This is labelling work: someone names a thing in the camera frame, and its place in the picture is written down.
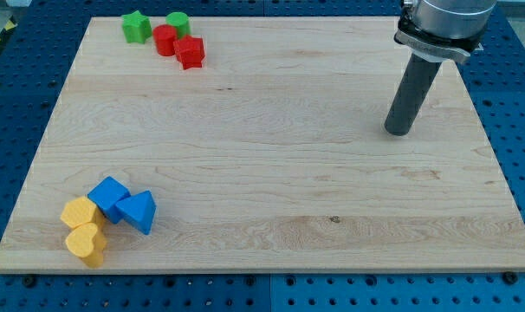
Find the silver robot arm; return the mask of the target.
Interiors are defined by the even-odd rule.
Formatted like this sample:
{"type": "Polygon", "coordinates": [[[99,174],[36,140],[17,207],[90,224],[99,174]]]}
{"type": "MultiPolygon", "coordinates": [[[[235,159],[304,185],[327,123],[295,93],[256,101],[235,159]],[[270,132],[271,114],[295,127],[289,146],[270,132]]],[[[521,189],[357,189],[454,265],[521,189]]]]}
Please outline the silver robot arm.
{"type": "Polygon", "coordinates": [[[394,41],[428,62],[464,64],[479,46],[496,0],[403,0],[394,41]]]}

